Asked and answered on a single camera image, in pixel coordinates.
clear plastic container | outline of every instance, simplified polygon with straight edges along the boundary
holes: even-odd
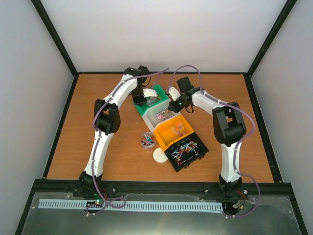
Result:
[[[156,145],[156,137],[152,132],[145,132],[140,137],[141,147],[144,149],[152,149]]]

small parts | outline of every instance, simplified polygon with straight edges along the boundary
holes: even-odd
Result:
[[[186,161],[191,160],[193,157],[200,155],[199,151],[197,150],[197,145],[198,144],[196,142],[190,141],[189,143],[183,143],[174,150],[172,156],[175,158],[179,166],[184,164]]]
[[[170,117],[173,117],[174,115],[172,114],[171,111],[169,111],[167,108],[163,109],[161,112],[155,115],[155,119],[157,120],[166,120],[169,119]]]
[[[179,137],[186,135],[186,132],[184,131],[184,126],[181,122],[177,123],[175,127],[172,127],[172,132]]]
[[[145,149],[153,148],[156,145],[156,137],[151,132],[146,132],[141,135],[141,146]]]

gray metal surface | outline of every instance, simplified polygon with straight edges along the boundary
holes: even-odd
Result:
[[[104,211],[86,217],[83,210],[37,209],[30,235],[296,235],[297,224],[271,206],[261,205],[241,219],[204,212]]]
[[[128,195],[127,202],[205,203],[190,195]],[[23,235],[300,235],[288,197],[263,196],[260,206],[244,218],[228,218],[207,212],[106,211],[86,217],[84,210],[40,209],[42,199],[81,203],[71,193],[36,193],[24,225]],[[255,205],[251,196],[239,214]]]

black aluminum frame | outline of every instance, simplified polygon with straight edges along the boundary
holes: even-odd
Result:
[[[256,55],[254,61],[252,62],[249,70],[247,72],[202,72],[203,74],[242,74],[245,79],[246,88],[251,100],[252,108],[255,114],[255,118],[260,130],[262,142],[264,145],[264,149],[268,158],[268,163],[271,169],[271,173],[273,176],[274,183],[260,183],[260,189],[262,195],[285,195],[289,196],[291,200],[291,204],[294,210],[294,213],[297,218],[297,222],[300,227],[300,231],[302,234],[308,234],[305,224],[302,219],[301,212],[299,210],[296,198],[294,196],[292,187],[290,183],[284,183],[279,171],[279,167],[276,161],[275,154],[273,152],[268,132],[262,117],[262,113],[260,110],[260,106],[258,104],[258,100],[253,88],[253,84],[251,78],[256,71],[258,65],[260,64],[262,58],[264,57],[266,51],[268,50],[269,46],[273,42],[275,36],[277,35],[279,29],[283,25],[284,21],[286,20],[288,14],[291,12],[293,6],[297,0],[287,0],[283,9],[281,10],[277,20],[275,21],[272,29],[270,30],[268,36],[266,37],[263,45],[261,46],[258,54]],[[16,235],[22,233],[23,226],[25,224],[27,214],[34,196],[36,192],[72,192],[77,197],[84,197],[84,198],[95,198],[94,194],[91,193],[89,190],[85,189],[83,185],[80,184],[79,181],[76,180],[47,180],[47,174],[53,159],[53,155],[62,131],[63,124],[65,122],[65,118],[67,115],[67,111],[75,90],[75,86],[80,74],[122,74],[122,72],[78,72],[67,53],[60,37],[56,29],[54,28],[43,4],[40,0],[32,0],[34,7],[36,8],[38,14],[40,15],[43,23],[45,24],[48,32],[51,35],[55,45],[57,46],[58,50],[60,51],[65,63],[67,64],[69,70],[73,75],[73,83],[70,88],[69,95],[67,97],[67,101],[65,103],[64,111],[59,123],[59,127],[57,133],[55,135],[55,139],[53,141],[53,145],[51,148],[50,155],[48,157],[48,161],[45,167],[45,171],[43,174],[43,178],[34,181],[34,185],[30,192],[29,198],[25,205],[25,209],[21,216],[20,223],[16,230]],[[178,74],[196,74],[195,72],[179,72]],[[200,198],[205,199],[214,199],[219,202],[227,202],[229,200],[221,198],[219,195],[210,193],[214,191],[215,188],[218,188],[218,183],[166,183],[166,182],[122,182],[122,181],[102,181],[105,185],[108,196],[115,197],[120,195],[125,195],[128,193],[152,193],[152,194],[189,194],[195,195]],[[243,187],[248,190],[250,195],[257,194],[257,190],[254,184],[244,183]]]

wooden table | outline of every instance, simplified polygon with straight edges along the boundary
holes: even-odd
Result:
[[[187,75],[176,75],[175,80]],[[158,82],[165,90],[171,75],[163,75]],[[197,75],[188,75],[191,83],[199,85]],[[103,99],[113,90],[120,74],[82,74],[74,91],[67,117],[48,173],[48,179],[78,179],[90,156],[94,130],[91,127],[94,102]],[[213,96],[228,102],[236,101],[255,120],[242,75],[203,75],[203,87]],[[208,147],[202,160],[193,162],[187,169],[176,173],[167,161],[156,163],[151,150],[140,146],[140,135],[148,127],[132,103],[126,98],[120,108],[121,126],[114,135],[104,162],[103,180],[218,182],[222,168],[221,146],[213,134],[212,116],[195,107],[193,114],[182,114]],[[247,132],[252,125],[245,118]],[[272,183],[272,175],[263,148],[259,130],[245,140],[240,153],[240,171],[251,174],[258,182]]]

